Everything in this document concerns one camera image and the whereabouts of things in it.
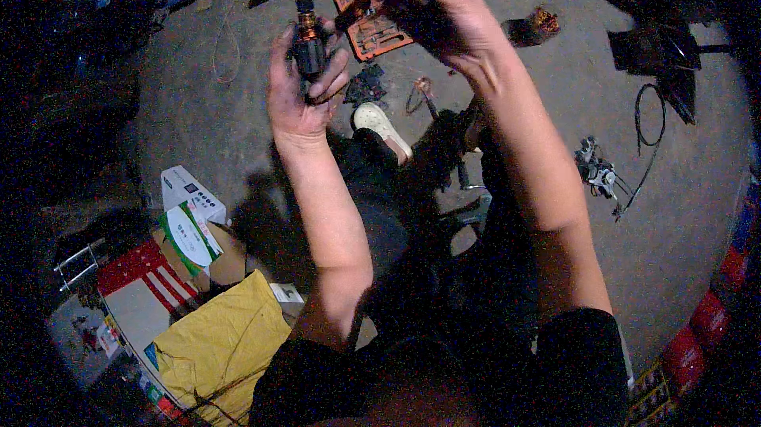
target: orange tool case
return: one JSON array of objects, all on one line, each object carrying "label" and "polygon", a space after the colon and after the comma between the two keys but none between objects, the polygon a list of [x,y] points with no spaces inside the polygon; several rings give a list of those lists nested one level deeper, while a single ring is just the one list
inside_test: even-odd
[{"label": "orange tool case", "polygon": [[[355,0],[333,1],[336,2],[339,13],[355,2]],[[359,61],[368,61],[384,52],[414,42],[385,16],[384,5],[379,0],[370,0],[369,5],[363,6],[358,12],[362,13],[362,17],[348,27],[346,34]]]}]

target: person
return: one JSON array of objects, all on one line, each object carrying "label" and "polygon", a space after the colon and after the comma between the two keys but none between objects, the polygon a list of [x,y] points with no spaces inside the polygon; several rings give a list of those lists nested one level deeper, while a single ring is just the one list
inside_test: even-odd
[{"label": "person", "polygon": [[[267,108],[317,281],[256,385],[250,424],[622,425],[623,350],[576,166],[484,1],[435,1],[457,34],[435,55],[488,118],[486,230],[454,266],[424,258],[431,232],[394,186],[404,145],[385,120],[331,149],[348,53],[305,104],[290,25],[272,45]],[[356,350],[364,315],[378,335]]]}]

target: dirty hand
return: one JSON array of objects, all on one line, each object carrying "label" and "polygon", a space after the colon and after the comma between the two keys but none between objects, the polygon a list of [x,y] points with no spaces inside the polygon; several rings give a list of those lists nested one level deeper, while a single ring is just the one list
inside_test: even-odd
[{"label": "dirty hand", "polygon": [[422,36],[415,39],[423,38],[421,44],[436,58],[466,76],[472,75],[474,66],[482,64],[489,53],[510,46],[484,0],[392,1],[395,20],[403,28],[417,28],[416,34]]},{"label": "dirty hand", "polygon": [[[332,22],[321,24],[330,35],[326,45],[326,52],[330,55],[338,40],[334,34],[336,27]],[[290,23],[272,42],[267,111],[275,138],[285,138],[301,145],[325,137],[325,127],[333,116],[331,100],[348,82],[348,52],[340,48],[333,53],[323,75],[309,87],[308,104],[301,95],[301,77],[296,62],[289,56],[295,32],[295,23]]]}]

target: cardboard box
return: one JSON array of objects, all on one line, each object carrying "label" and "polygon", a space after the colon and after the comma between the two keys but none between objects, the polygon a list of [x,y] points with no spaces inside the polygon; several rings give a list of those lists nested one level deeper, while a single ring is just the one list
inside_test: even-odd
[{"label": "cardboard box", "polygon": [[209,290],[211,280],[223,286],[243,280],[245,248],[222,228],[206,225],[193,213],[192,202],[180,204],[159,219],[161,228],[153,233],[177,276],[202,292]]},{"label": "cardboard box", "polygon": [[228,209],[182,166],[161,172],[161,197],[164,212],[185,201],[193,201],[204,222],[226,225]]}]

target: white shoe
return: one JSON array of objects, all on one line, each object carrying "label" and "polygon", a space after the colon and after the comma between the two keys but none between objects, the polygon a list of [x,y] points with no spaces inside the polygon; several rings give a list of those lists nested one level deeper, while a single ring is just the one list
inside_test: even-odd
[{"label": "white shoe", "polygon": [[357,110],[355,110],[352,121],[354,122],[354,128],[356,130],[359,130],[360,128],[369,128],[380,135],[382,139],[390,139],[399,145],[405,155],[407,155],[407,159],[413,157],[413,149],[410,148],[407,142],[399,136],[394,129],[394,126],[391,124],[391,121],[386,116],[386,113],[376,104],[365,102],[360,105]]}]

